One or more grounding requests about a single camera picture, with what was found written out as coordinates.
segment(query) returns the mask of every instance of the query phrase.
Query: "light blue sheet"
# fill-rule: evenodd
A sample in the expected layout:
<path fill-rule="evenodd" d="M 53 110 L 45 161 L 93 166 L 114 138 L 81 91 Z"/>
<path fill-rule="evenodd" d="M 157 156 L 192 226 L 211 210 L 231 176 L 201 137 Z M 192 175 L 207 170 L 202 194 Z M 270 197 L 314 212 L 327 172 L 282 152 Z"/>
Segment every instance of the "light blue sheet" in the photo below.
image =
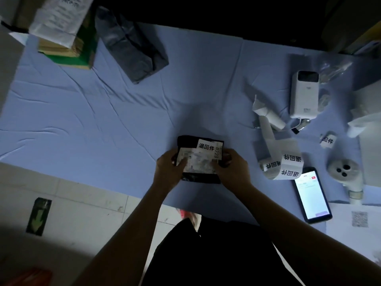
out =
<path fill-rule="evenodd" d="M 291 75 L 317 70 L 323 60 L 340 56 L 177 28 L 142 27 L 168 56 L 169 66 L 138 85 L 131 83 L 102 42 L 93 69 L 87 71 L 54 64 L 37 53 L 37 39 L 31 36 L 0 117 L 0 160 L 143 197 L 155 160 L 176 145 L 178 135 L 216 138 L 248 161 L 258 189 L 302 218 L 292 182 L 267 180 L 260 171 L 257 161 L 268 152 L 260 130 L 254 129 L 258 118 L 251 111 L 253 96 L 259 94 L 289 125 Z M 361 163 L 358 140 L 345 135 L 352 73 L 322 86 L 331 94 L 331 104 L 300 134 L 276 134 L 298 140 L 306 165 L 317 168 L 329 201 L 348 197 L 326 172 L 328 161 L 345 157 Z M 327 131 L 338 135 L 333 150 L 319 145 L 320 135 Z M 381 202 L 373 192 L 365 199 Z M 182 181 L 165 204 L 225 221 L 255 221 L 222 185 Z M 325 224 L 316 227 L 324 231 Z"/>

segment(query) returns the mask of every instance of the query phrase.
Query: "phone screen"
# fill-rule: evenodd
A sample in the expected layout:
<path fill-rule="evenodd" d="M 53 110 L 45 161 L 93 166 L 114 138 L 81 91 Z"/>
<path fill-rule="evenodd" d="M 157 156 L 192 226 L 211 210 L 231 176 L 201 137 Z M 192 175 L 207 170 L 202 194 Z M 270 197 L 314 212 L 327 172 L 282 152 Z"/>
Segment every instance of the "phone screen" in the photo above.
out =
<path fill-rule="evenodd" d="M 302 173 L 295 183 L 308 220 L 330 213 L 315 171 Z"/>

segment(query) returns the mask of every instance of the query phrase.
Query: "black pants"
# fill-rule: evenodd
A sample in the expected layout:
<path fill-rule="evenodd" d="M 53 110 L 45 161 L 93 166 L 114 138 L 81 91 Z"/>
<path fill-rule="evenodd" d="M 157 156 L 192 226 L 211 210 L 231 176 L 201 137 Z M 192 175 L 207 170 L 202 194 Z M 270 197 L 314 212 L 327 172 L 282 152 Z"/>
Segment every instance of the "black pants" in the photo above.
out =
<path fill-rule="evenodd" d="M 178 223 L 157 247 L 142 286 L 300 285 L 258 226 L 202 217 Z"/>

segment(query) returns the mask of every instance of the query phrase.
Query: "white tiled floor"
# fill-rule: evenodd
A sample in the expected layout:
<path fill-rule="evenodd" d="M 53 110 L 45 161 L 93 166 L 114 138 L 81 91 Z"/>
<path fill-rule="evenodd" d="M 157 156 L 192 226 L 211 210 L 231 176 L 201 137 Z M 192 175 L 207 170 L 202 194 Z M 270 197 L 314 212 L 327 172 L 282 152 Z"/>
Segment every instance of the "white tiled floor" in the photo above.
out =
<path fill-rule="evenodd" d="M 42 237 L 25 232 L 36 198 L 52 200 Z M 140 199 L 0 163 L 0 281 L 37 266 L 51 285 L 70 285 L 130 216 Z M 147 262 L 181 221 L 162 206 Z"/>

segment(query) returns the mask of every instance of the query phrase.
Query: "qr code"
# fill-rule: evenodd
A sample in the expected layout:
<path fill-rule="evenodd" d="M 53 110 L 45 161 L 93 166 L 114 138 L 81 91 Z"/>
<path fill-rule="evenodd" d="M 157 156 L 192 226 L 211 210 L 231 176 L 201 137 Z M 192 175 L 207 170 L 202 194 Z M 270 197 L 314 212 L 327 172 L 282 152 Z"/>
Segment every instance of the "qr code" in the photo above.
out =
<path fill-rule="evenodd" d="M 352 227 L 368 228 L 368 212 L 352 212 Z"/>

